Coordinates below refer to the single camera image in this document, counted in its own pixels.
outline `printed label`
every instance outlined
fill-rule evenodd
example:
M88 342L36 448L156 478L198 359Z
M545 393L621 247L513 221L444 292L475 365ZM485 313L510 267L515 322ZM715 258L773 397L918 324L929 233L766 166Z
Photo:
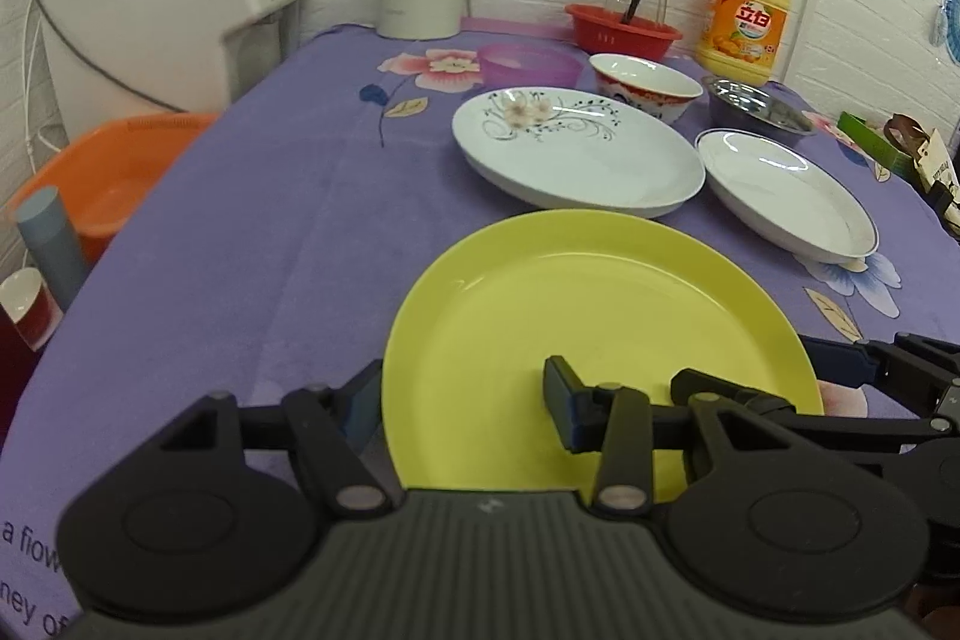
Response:
M701 44L731 58L773 68L786 12L754 0L711 0Z
M8 550L18 552L27 561L31 561L35 566L49 570L51 573L58 574L58 578L64 575L61 573L61 564L56 548L50 545L44 539L41 539L30 527L23 524L16 527L10 521L5 521L0 528L0 541L10 546ZM47 598L46 594L41 594L41 600L32 591L27 591L23 587L24 571L14 568L17 571L5 571L0 569L0 615L12 626L22 624L29 629L26 634L40 634L40 628L46 632L47 636L54 637L66 629L70 619L61 615L59 610L47 610L49 605L38 605Z

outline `metal bowl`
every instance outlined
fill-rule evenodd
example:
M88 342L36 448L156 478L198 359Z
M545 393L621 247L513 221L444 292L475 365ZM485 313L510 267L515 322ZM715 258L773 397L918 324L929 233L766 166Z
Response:
M816 127L799 109L752 85L717 76L703 78L710 96L710 119L721 128L760 134L792 148Z

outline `white plate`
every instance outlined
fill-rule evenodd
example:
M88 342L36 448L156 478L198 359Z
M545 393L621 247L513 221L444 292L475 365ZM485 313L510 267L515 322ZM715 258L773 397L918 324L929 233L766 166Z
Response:
M823 263L869 256L880 235L870 215L827 172L757 134L715 128L697 137L709 184L761 237Z
M693 146L645 112L588 92L486 92L453 116L467 162L511 196L547 209L656 218L704 185Z

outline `floral plate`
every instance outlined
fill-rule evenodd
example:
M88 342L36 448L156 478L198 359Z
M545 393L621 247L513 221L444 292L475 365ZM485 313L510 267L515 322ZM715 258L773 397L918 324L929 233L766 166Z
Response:
M511 196L547 209L590 207L656 218L704 185L680 134L645 112L562 88L487 92L453 116L467 162Z

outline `pink plastic bowl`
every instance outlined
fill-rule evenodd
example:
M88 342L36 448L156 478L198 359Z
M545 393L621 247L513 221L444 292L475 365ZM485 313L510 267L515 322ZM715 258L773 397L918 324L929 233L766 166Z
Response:
M574 88L584 65L572 55L535 44L487 44L477 50L484 86Z

